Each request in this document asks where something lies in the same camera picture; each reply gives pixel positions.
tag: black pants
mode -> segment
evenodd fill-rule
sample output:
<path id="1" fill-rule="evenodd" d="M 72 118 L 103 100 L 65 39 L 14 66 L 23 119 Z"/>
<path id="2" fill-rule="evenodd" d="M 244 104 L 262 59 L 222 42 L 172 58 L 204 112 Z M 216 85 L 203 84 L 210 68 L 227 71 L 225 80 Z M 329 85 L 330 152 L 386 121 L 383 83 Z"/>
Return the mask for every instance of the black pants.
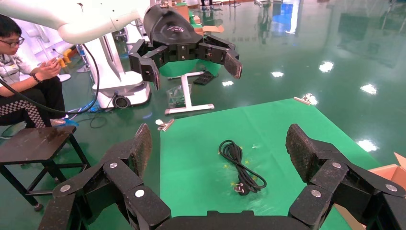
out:
<path id="1" fill-rule="evenodd" d="M 62 83 L 58 77 L 45 80 L 31 89 L 21 92 L 33 101 L 47 107 L 65 110 L 62 95 Z M 55 114 L 37 108 L 33 104 L 20 99 L 17 95 L 0 96 L 0 125 L 13 125 L 25 121 L 26 128 L 51 127 L 49 119 L 63 118 L 64 114 Z"/>
<path id="2" fill-rule="evenodd" d="M 213 5 L 213 0 L 209 0 L 209 5 Z"/>

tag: checkered fabric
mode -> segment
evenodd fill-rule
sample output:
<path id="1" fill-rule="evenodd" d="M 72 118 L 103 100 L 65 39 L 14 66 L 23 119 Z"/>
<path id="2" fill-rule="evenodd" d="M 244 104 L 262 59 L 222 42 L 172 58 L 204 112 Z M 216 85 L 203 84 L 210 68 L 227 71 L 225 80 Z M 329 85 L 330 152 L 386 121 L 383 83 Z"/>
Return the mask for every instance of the checkered fabric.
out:
<path id="1" fill-rule="evenodd" d="M 45 127 L 45 123 L 42 120 L 42 117 L 40 116 L 37 107 L 35 107 L 33 104 L 31 104 L 27 101 L 24 101 L 24 100 L 19 100 L 19 101 L 12 102 L 10 104 L 1 106 L 0 107 L 0 116 L 7 115 L 9 113 L 18 111 L 20 109 L 26 110 L 29 118 L 34 122 L 36 128 Z"/>

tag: white shirt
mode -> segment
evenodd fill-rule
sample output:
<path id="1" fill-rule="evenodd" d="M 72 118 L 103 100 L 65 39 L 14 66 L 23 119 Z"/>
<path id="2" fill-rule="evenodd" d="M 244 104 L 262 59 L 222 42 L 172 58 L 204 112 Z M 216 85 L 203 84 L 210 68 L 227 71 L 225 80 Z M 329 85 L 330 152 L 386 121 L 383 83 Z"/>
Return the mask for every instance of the white shirt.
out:
<path id="1" fill-rule="evenodd" d="M 18 70 L 10 71 L 12 67 L 16 67 Z M 0 77 L 7 84 L 19 82 L 20 73 L 30 74 L 36 67 L 35 63 L 29 61 L 24 54 L 18 51 L 15 55 L 0 54 Z"/>

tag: yellow object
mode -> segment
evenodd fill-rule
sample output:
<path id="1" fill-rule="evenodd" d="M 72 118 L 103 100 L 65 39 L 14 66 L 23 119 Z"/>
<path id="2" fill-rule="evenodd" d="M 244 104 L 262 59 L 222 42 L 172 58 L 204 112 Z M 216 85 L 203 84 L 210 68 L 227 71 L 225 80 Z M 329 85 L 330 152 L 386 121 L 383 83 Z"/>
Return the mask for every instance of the yellow object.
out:
<path id="1" fill-rule="evenodd" d="M 64 55 L 64 62 L 65 62 L 65 63 L 70 63 L 70 60 L 69 60 L 69 57 L 68 57 L 68 54 L 69 54 L 70 52 L 72 52 L 71 49 L 67 49 L 67 50 L 65 50 L 65 52 L 63 52 L 63 55 Z"/>
<path id="2" fill-rule="evenodd" d="M 59 59 L 58 62 L 59 62 L 59 64 L 61 65 L 62 68 L 65 68 L 65 67 L 66 67 L 65 62 L 64 62 L 62 59 Z"/>

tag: white metal stand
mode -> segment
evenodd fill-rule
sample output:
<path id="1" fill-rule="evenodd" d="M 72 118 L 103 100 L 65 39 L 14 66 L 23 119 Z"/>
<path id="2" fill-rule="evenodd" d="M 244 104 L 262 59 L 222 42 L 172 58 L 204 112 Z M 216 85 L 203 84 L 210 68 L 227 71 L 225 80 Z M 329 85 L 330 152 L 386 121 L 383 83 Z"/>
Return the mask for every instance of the white metal stand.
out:
<path id="1" fill-rule="evenodd" d="M 186 107 L 183 108 L 174 108 L 174 109 L 166 109 L 165 110 L 165 115 L 168 114 L 175 114 L 175 113 L 184 113 L 184 112 L 189 112 L 189 111 L 197 111 L 197 110 L 205 110 L 205 109 L 214 109 L 213 104 L 203 104 L 203 105 L 192 105 L 192 101 L 190 98 L 190 91 L 189 91 L 189 83 L 188 83 L 188 77 L 190 76 L 198 76 L 201 75 L 202 72 L 195 72 L 195 73 L 187 73 L 184 74 L 180 77 L 182 81 L 182 90 L 183 90 L 183 95 L 185 97 L 185 105 Z"/>
<path id="2" fill-rule="evenodd" d="M 89 72 L 89 71 L 90 71 L 89 64 L 88 64 L 88 61 L 87 61 L 87 59 L 86 59 L 85 51 L 83 50 L 82 45 L 81 45 L 81 44 L 77 44 L 77 45 L 76 45 L 76 49 L 78 50 L 79 55 L 82 57 L 83 63 L 85 63 L 85 65 L 82 66 L 81 68 L 79 68 L 78 70 L 76 70 L 76 72 L 78 72 L 78 73 L 86 73 L 86 72 Z"/>

